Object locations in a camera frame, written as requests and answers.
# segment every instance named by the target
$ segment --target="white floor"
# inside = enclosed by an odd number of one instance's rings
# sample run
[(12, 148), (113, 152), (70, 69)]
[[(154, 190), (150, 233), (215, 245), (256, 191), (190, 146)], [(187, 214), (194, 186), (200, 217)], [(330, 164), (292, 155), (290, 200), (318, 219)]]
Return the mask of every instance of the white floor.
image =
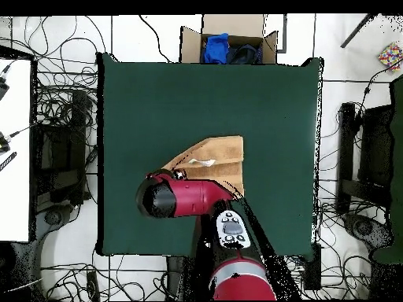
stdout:
[[(333, 133), (338, 125), (335, 122), (336, 112), (343, 102), (361, 102), (364, 88), (367, 82), (377, 71), (384, 69), (377, 59), (377, 56), (391, 42), (403, 41), (403, 28), (401, 20), (391, 20), (385, 17), (376, 17), (367, 24), (350, 44), (342, 49), (340, 45), (347, 38), (349, 33), (357, 26), (365, 14), (288, 14), (287, 18), (287, 53), (278, 55), (280, 64), (302, 64), (309, 57), (322, 57), (324, 59), (324, 86), (323, 86), (323, 118), (322, 135)], [(195, 31), (201, 30), (201, 15), (178, 15), (178, 16), (156, 16), (145, 15), (143, 18), (156, 30), (159, 35), (162, 53), (171, 61), (179, 60), (179, 32), (180, 27), (185, 25)], [(95, 26), (86, 17), (50, 17), (43, 24), (47, 34), (49, 50), (56, 49), (66, 38), (74, 37), (90, 39), (98, 51), (113, 53), (119, 61), (164, 61), (158, 53), (157, 39), (153, 32), (137, 16), (118, 17), (91, 17), (102, 34), (99, 35)], [(279, 49), (282, 46), (283, 19), (281, 15), (268, 15), (268, 30), (279, 30)], [(15, 17), (13, 19), (13, 39), (24, 41), (24, 29), (27, 27), (26, 40), (35, 31), (40, 23), (38, 17)], [(0, 37), (10, 37), (10, 30), (0, 22)], [(36, 32), (29, 40), (31, 47), (39, 53), (46, 52), (46, 41), (43, 33)], [(13, 47), (27, 51), (26, 48), (13, 43)], [(0, 45), (9, 46), (9, 42), (0, 41)], [(63, 45), (62, 57), (74, 61), (84, 61), (90, 64), (78, 62), (65, 62), (67, 72), (81, 72), (84, 66), (96, 70), (94, 66), (95, 48), (90, 42), (76, 40)], [(60, 58), (60, 51), (55, 52), (51, 57)], [(60, 60), (53, 60), (55, 64), (61, 65)], [(59, 72), (60, 69), (48, 59), (42, 59), (39, 71)], [(383, 73), (379, 75), (371, 86), (371, 92), (367, 96), (364, 106), (366, 108), (385, 105), (390, 103), (388, 82), (398, 77), (400, 73)], [(91, 137), (91, 144), (96, 143), (95, 134)], [(325, 155), (338, 148), (338, 136), (324, 138), (321, 142), (320, 155)], [(337, 154), (332, 154), (320, 162), (321, 169), (333, 168), (336, 165)], [(97, 161), (91, 166), (88, 172), (97, 172)], [(320, 179), (335, 179), (336, 168), (329, 171), (321, 171)], [(97, 176), (88, 176), (89, 186), (95, 199), (97, 199)], [(335, 182), (322, 182), (323, 188), (334, 193)], [(324, 190), (320, 191), (321, 201), (332, 197)], [(97, 238), (97, 205), (93, 201), (87, 201), (81, 208), (79, 218), (57, 232), (53, 232), (47, 239), (43, 248), (42, 266), (52, 267), (65, 265), (70, 268), (72, 263), (91, 263), (91, 255)], [(334, 245), (342, 260), (348, 256), (367, 256), (367, 251), (362, 243), (350, 237), (341, 227), (334, 225), (330, 229), (322, 228), (321, 237), (329, 244)], [(323, 269), (326, 267), (338, 266), (338, 259), (335, 252), (322, 242)], [(116, 278), (116, 269), (120, 265), (122, 256), (110, 258), (112, 278)], [(108, 274), (109, 259), (95, 255), (95, 266), (105, 270)], [(153, 278), (159, 278), (161, 272), (139, 271), (154, 270), (163, 271), (166, 268), (165, 258), (162, 256), (125, 256), (119, 272), (121, 284), (126, 282), (138, 282), (145, 289), (146, 295), (155, 290)], [(350, 260), (346, 266), (353, 275), (364, 273), (370, 275), (368, 265), (359, 259)], [(65, 271), (43, 271), (43, 285), (49, 289), (54, 283), (65, 274)], [(340, 269), (335, 268), (327, 271), (323, 277), (324, 285), (334, 284), (341, 281)], [(98, 277), (100, 290), (108, 288), (108, 281), (101, 276)], [(133, 299), (142, 297), (138, 287), (130, 285), (126, 288)], [(340, 297), (337, 289), (327, 289), (335, 297)], [(362, 289), (359, 294), (365, 297), (366, 291)], [(67, 296), (63, 289), (56, 289), (53, 296)], [(162, 293), (155, 293), (149, 300), (163, 300)], [(111, 297), (111, 300), (128, 300), (122, 293)]]

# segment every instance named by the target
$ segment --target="black stand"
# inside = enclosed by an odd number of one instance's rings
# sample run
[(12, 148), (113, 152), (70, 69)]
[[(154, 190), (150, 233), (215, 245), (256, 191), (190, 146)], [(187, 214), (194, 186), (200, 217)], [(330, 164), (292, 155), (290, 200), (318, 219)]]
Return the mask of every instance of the black stand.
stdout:
[(344, 41), (341, 48), (344, 49), (347, 46), (347, 44), (351, 41), (351, 39), (353, 39), (355, 35), (361, 30), (361, 28), (365, 26), (366, 23), (372, 20), (375, 16), (376, 15), (374, 14), (365, 15), (364, 19), (357, 25), (357, 27), (353, 30), (353, 32), (349, 35), (349, 37), (347, 37), (347, 39)]

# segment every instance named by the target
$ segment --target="white cable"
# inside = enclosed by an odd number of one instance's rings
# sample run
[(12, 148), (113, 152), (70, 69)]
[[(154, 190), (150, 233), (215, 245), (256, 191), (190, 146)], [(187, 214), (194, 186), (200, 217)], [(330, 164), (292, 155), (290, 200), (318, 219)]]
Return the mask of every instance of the white cable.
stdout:
[(38, 282), (42, 281), (43, 278), (44, 278), (44, 277), (41, 277), (40, 279), (35, 280), (34, 282), (28, 283), (27, 285), (23, 285), (23, 286), (20, 286), (20, 287), (16, 287), (15, 289), (9, 289), (8, 291), (5, 291), (5, 292), (3, 292), (3, 293), (9, 293), (9, 292), (17, 291), (18, 289), (24, 289), (25, 287), (29, 287), (30, 285), (37, 284)]
[(40, 278), (40, 279), (38, 279), (38, 280), (35, 280), (34, 282), (30, 282), (30, 283), (27, 284), (27, 285), (23, 285), (23, 286), (20, 286), (20, 287), (16, 287), (15, 289), (9, 289), (8, 291), (5, 291), (4, 293), (17, 291), (18, 289), (23, 289), (23, 288), (28, 287), (28, 286), (30, 286), (30, 285), (34, 285), (34, 284), (36, 284), (37, 282), (40, 282), (41, 280), (43, 280), (43, 277)]

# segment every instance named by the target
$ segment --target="button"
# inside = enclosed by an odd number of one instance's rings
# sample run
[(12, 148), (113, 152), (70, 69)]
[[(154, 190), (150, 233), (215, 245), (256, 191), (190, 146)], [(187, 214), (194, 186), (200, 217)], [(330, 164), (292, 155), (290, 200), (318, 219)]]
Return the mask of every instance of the button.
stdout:
[(225, 223), (223, 227), (223, 232), (225, 234), (236, 235), (242, 233), (242, 227), (239, 223)]

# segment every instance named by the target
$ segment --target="tangled wires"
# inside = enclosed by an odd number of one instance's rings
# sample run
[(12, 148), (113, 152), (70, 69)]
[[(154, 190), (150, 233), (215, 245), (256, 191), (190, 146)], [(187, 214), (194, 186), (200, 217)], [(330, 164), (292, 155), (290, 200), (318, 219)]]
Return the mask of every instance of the tangled wires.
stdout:
[[(129, 301), (147, 301), (150, 299), (152, 295), (157, 292), (164, 294), (166, 297), (169, 297), (173, 300), (176, 299), (176, 296), (172, 295), (167, 287), (164, 284), (164, 279), (168, 275), (166, 271), (153, 271), (153, 272), (163, 272), (160, 278), (153, 279), (153, 285), (155, 290), (153, 290), (150, 294), (146, 295), (145, 289), (137, 282), (127, 282), (121, 284), (119, 279), (111, 278), (110, 274), (107, 275), (105, 272), (100, 271), (93, 264), (85, 264), (85, 263), (74, 263), (69, 265), (70, 267), (81, 266), (81, 268), (70, 268), (67, 272), (56, 281), (54, 286), (47, 290), (45, 298), (47, 301), (68, 301), (68, 302), (90, 302), (93, 300), (95, 286), (93, 286), (93, 282), (88, 281), (86, 276), (89, 271), (95, 271), (101, 278), (107, 279), (110, 285), (107, 289), (100, 290), (99, 296), (102, 300), (101, 302), (109, 302), (111, 301), (111, 297), (117, 295), (118, 293), (123, 293), (124, 296)], [(64, 265), (57, 265), (54, 267), (46, 267), (43, 270), (54, 270), (61, 267), (65, 267)], [(141, 270), (141, 272), (147, 272), (152, 270)], [(129, 292), (126, 290), (128, 286), (135, 286), (141, 292), (141, 297), (138, 299), (133, 298)], [(60, 290), (59, 293), (67, 293), (67, 296), (57, 297), (56, 291)]]

